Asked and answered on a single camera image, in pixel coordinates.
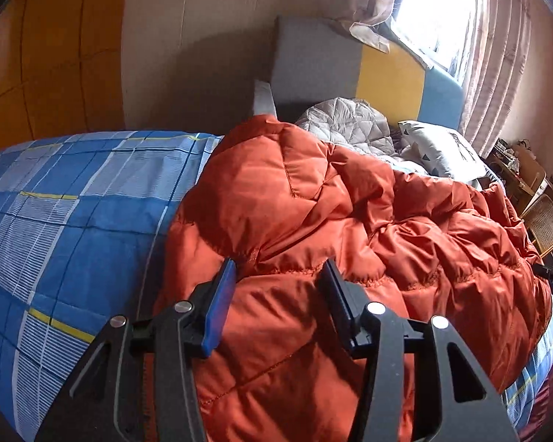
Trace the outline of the grey quilted jacket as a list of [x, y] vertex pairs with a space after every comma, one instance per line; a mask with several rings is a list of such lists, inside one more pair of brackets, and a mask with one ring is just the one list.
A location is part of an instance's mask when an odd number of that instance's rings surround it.
[[320, 140], [372, 156], [403, 173], [427, 176], [418, 163], [400, 156], [384, 115], [360, 99], [333, 98], [308, 108], [296, 125]]

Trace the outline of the grey yellow blue headboard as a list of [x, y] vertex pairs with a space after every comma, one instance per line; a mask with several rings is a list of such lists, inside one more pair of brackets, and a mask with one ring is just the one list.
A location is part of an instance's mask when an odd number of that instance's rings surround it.
[[394, 42], [383, 53], [321, 18], [275, 20], [268, 83], [278, 118], [290, 123], [337, 97], [365, 100], [391, 124], [414, 120], [455, 130], [462, 115], [462, 87], [445, 70], [424, 67]]

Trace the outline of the white printed pillow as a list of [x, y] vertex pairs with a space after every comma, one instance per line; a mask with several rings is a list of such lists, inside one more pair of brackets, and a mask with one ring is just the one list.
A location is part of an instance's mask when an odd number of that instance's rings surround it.
[[462, 183], [487, 175], [479, 155], [455, 130], [417, 121], [399, 122], [399, 129], [403, 139], [417, 150], [430, 175]]

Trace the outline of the striped pink curtain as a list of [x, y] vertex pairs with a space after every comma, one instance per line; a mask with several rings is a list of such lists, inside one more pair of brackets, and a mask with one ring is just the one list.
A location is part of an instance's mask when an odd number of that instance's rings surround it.
[[531, 0], [474, 3], [459, 130], [482, 157], [490, 153], [511, 112], [531, 33]]

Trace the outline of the white bed frame rail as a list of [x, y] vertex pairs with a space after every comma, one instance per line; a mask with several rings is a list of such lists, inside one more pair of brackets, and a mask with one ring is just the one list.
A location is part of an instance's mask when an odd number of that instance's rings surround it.
[[271, 115], [276, 117], [278, 115], [270, 83], [261, 80], [254, 81], [254, 98], [251, 113], [254, 116]]

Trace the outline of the orange puffer jacket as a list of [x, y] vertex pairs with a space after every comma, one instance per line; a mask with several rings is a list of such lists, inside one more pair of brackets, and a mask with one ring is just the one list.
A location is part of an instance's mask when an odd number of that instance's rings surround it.
[[167, 231], [157, 308], [226, 259], [237, 287], [222, 341], [195, 365], [212, 441], [343, 441], [364, 367], [316, 288], [323, 264], [396, 314], [446, 317], [497, 391], [553, 316], [539, 255], [501, 187], [403, 173], [271, 116], [227, 134]]

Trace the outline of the blue plaid bed sheet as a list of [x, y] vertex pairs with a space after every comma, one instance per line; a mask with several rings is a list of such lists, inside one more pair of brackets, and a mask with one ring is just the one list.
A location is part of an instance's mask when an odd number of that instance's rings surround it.
[[117, 314], [148, 316], [164, 243], [219, 138], [119, 131], [0, 152], [0, 414], [25, 441]]

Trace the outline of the wicker wooden chair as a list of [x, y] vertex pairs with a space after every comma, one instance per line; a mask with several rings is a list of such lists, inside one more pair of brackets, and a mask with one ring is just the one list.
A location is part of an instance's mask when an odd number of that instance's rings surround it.
[[521, 215], [532, 243], [545, 257], [553, 251], [553, 200], [542, 194]]

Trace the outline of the wooden side table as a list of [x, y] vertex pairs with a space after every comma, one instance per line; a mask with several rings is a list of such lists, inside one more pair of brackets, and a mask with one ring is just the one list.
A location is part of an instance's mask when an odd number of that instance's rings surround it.
[[511, 145], [498, 139], [486, 163], [504, 184], [519, 215], [543, 194], [553, 201], [553, 182], [525, 142]]

